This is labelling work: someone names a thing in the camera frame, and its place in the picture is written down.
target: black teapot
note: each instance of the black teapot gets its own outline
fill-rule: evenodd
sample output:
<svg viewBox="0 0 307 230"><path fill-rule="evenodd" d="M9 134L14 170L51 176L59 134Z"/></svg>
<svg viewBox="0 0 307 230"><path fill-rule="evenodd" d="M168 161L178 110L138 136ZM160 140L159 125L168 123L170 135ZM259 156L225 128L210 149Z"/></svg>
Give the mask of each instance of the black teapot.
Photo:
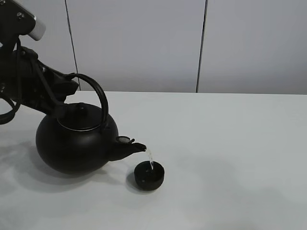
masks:
<svg viewBox="0 0 307 230"><path fill-rule="evenodd" d="M62 173L89 173L108 161L146 151L146 146L134 143L134 139L118 136L116 123L108 114L105 93L93 79L84 76L84 80L97 92L102 108L86 103L66 104L64 116L45 116L36 133L39 155Z"/></svg>

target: white tabletop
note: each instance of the white tabletop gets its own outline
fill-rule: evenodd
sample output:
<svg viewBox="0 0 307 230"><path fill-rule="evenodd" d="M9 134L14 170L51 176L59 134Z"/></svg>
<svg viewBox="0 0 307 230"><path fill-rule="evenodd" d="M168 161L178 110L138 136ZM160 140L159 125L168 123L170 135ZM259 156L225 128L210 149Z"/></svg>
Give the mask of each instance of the white tabletop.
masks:
<svg viewBox="0 0 307 230"><path fill-rule="evenodd" d="M307 96L108 92L119 134L165 168L151 193L145 153L70 178L35 149L43 114L0 127L0 230L306 230ZM99 105L94 92L70 102ZM5 105L0 102L0 111Z"/></svg>

